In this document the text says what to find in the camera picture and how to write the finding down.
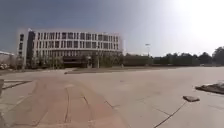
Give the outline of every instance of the tree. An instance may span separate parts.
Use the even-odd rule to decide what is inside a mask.
[[[212,62],[212,57],[206,53],[206,52],[203,52],[200,56],[199,56],[199,61],[200,61],[200,64],[210,64]]]
[[[224,47],[217,48],[212,57],[216,64],[224,65]]]

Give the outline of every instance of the street lamp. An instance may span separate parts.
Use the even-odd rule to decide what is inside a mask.
[[[147,50],[148,50],[148,57],[149,57],[149,47],[150,47],[150,44],[145,44],[145,46],[147,47]]]
[[[100,48],[100,45],[98,44],[97,45],[97,68],[100,68],[99,48]]]

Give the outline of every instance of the building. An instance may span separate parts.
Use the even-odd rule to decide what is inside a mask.
[[[23,67],[42,65],[53,59],[75,66],[86,63],[81,59],[84,56],[93,62],[93,55],[119,56],[123,51],[118,34],[71,29],[20,29],[17,42],[17,54]]]
[[[14,54],[0,51],[0,64],[12,64]]]

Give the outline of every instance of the sky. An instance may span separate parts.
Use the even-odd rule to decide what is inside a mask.
[[[0,0],[0,50],[19,28],[119,33],[124,52],[201,54],[224,46],[223,0]]]

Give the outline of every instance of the paved ground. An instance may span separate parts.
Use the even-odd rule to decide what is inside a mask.
[[[35,85],[26,91],[32,90],[31,94],[4,112],[7,125],[14,128],[224,127],[224,96],[194,90],[194,86],[224,80],[224,68],[68,75],[64,72],[1,76],[7,80],[32,81],[26,84]],[[2,99],[10,90],[3,92]],[[200,101],[187,103],[183,95],[197,96]]]

